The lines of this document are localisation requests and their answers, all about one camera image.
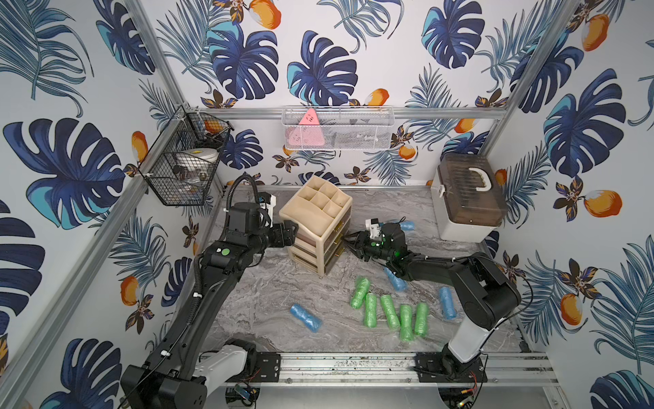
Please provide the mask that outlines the clear drawer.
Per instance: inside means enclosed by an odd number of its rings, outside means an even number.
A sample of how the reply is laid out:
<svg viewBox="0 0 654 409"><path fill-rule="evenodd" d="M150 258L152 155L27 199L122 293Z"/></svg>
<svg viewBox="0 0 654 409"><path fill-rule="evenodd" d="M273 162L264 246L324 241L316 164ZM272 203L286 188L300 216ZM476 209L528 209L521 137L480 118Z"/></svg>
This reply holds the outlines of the clear drawer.
<svg viewBox="0 0 654 409"><path fill-rule="evenodd" d="M344 251L343 247L340 245L334 252L333 254L329 257L327 260L327 263L325 264L325 270L324 270L324 276L327 276L327 274L330 273L330 271L334 268L336 263L339 260L339 257L342 255L342 252Z"/></svg>
<svg viewBox="0 0 654 409"><path fill-rule="evenodd" d="M328 264L342 243L343 233L339 233L325 252L325 264Z"/></svg>
<svg viewBox="0 0 654 409"><path fill-rule="evenodd" d="M337 223L335 228L332 230L331 234L328 237L327 240L327 245L330 245L337 237L339 234L342 233L344 229L347 229L347 225L349 224L351 219L351 210L348 209L347 212L343 215L341 220Z"/></svg>

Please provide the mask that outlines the clear top drawer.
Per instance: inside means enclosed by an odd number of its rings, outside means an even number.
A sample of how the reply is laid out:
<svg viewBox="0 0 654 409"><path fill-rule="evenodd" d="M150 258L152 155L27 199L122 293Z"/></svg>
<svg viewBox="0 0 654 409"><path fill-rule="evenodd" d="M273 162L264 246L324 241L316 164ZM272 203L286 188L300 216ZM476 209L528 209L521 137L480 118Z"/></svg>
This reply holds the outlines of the clear top drawer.
<svg viewBox="0 0 654 409"><path fill-rule="evenodd" d="M337 237L339 234L342 233L344 229L347 229L347 225L349 224L351 219L351 210L348 209L347 212L343 215L341 220L337 223L335 228L332 230L331 234L328 237L327 240L327 245L330 245Z"/></svg>

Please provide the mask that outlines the beige drawer organizer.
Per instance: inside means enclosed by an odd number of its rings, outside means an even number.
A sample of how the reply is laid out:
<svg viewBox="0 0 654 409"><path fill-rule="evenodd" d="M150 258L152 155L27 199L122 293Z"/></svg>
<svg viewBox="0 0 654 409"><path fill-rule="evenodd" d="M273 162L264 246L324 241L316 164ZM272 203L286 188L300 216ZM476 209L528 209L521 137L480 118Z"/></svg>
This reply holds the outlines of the beige drawer organizer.
<svg viewBox="0 0 654 409"><path fill-rule="evenodd" d="M320 277L324 277L327 240L348 209L352 216L353 198L337 185L313 176L282 207L279 216L298 224L296 241L289 256Z"/></svg>

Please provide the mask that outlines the blue roll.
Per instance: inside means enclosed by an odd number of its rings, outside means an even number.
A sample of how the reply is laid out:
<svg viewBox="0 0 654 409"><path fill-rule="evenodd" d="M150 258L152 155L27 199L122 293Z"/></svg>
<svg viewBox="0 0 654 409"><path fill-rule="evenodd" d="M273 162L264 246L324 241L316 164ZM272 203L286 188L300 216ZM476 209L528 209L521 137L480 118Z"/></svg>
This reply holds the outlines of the blue roll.
<svg viewBox="0 0 654 409"><path fill-rule="evenodd" d="M439 300L444 318L446 320L455 320L457 317L457 312L453 294L449 287L444 286L439 289Z"/></svg>
<svg viewBox="0 0 654 409"><path fill-rule="evenodd" d="M390 269L385 268L384 272L388 276L391 286L393 286L393 289L395 289L395 291L402 292L407 289L406 282L400 279L399 277L397 277Z"/></svg>
<svg viewBox="0 0 654 409"><path fill-rule="evenodd" d="M320 320L317 316L309 313L307 310L305 310L305 308L297 303L294 303L291 306L290 312L294 318L298 319L301 323L303 323L303 325L305 325L308 330L313 333L317 333L322 327L322 320Z"/></svg>
<svg viewBox="0 0 654 409"><path fill-rule="evenodd" d="M410 221L403 221L400 223L400 228L405 232L410 232L416 229L416 225Z"/></svg>

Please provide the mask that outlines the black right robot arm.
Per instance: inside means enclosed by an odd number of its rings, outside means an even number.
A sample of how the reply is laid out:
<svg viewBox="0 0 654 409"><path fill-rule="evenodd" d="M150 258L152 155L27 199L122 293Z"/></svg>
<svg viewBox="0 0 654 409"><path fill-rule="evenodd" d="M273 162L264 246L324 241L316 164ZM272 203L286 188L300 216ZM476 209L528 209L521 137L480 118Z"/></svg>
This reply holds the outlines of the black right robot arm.
<svg viewBox="0 0 654 409"><path fill-rule="evenodd" d="M348 233L343 240L358 259L380 262L403 281L430 281L455 290L465 317L441 351L416 355L414 371L421 383L487 380L481 350L522 301L516 285L490 257L483 252L451 258L413 252L398 223L386 223L377 233Z"/></svg>

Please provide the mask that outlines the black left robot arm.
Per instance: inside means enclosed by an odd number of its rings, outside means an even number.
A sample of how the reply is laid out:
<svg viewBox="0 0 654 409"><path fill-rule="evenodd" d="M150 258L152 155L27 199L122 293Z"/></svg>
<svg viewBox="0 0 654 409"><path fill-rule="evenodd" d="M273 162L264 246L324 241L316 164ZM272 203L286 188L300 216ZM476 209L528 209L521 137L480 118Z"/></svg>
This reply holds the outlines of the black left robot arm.
<svg viewBox="0 0 654 409"><path fill-rule="evenodd" d="M202 345L255 256L294 244L298 226L274 223L275 204L275 196L258 194L228 208L221 237L194 263L192 291L168 332L142 365L130 365L122 375L130 407L201 408L214 390L244 372L250 355L245 348L229 344L201 361Z"/></svg>

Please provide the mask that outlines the clear bottom drawer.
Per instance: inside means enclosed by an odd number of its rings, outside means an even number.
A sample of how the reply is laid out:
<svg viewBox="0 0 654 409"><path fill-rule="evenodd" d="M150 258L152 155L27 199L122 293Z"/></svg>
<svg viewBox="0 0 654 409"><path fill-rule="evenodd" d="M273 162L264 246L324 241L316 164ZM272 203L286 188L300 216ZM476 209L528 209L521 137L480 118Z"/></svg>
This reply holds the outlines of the clear bottom drawer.
<svg viewBox="0 0 654 409"><path fill-rule="evenodd" d="M325 264L325 270L324 270L324 276L327 276L327 274L330 273L330 271L334 268L336 263L339 260L339 257L342 255L342 252L344 251L343 247L340 245L334 252L333 254L329 257L327 260L327 263Z"/></svg>

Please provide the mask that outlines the pink triangle sponge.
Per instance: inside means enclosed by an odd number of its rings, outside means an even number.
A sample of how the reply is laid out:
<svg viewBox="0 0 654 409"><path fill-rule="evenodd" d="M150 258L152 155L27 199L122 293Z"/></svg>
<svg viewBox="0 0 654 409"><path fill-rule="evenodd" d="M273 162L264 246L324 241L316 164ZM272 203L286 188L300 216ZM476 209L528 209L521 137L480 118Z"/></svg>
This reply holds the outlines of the pink triangle sponge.
<svg viewBox="0 0 654 409"><path fill-rule="evenodd" d="M325 146L325 136L314 108L308 109L299 124L289 127L287 142L295 148L320 148Z"/></svg>

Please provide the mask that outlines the white bowl in basket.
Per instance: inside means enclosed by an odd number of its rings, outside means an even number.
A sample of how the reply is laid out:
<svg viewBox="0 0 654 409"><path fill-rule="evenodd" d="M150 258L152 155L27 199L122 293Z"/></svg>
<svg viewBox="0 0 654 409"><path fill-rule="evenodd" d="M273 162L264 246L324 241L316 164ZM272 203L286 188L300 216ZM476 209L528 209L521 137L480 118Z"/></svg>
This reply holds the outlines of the white bowl in basket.
<svg viewBox="0 0 654 409"><path fill-rule="evenodd" d="M194 148L175 154L175 164L187 170L201 170L216 163L219 153L214 148Z"/></svg>

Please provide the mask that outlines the brown lidded storage box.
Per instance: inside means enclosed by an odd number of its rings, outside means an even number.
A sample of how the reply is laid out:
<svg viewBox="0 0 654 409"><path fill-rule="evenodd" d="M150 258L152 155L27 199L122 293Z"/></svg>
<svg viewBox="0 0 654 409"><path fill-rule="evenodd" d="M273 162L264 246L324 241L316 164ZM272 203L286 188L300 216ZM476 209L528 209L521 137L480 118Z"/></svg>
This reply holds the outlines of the brown lidded storage box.
<svg viewBox="0 0 654 409"><path fill-rule="evenodd" d="M492 168L480 155L445 154L430 192L441 240L480 243L508 213Z"/></svg>

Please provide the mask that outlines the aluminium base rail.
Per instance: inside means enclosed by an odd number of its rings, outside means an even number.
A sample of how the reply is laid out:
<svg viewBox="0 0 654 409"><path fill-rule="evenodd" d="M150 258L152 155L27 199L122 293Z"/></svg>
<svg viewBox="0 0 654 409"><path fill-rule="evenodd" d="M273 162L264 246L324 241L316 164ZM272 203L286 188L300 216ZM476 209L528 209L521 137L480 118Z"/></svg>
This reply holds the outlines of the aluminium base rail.
<svg viewBox="0 0 654 409"><path fill-rule="evenodd" d="M461 375L439 375L434 353L257 353L228 345L191 359L210 391L235 383L275 387L557 387L546 354L484 353Z"/></svg>

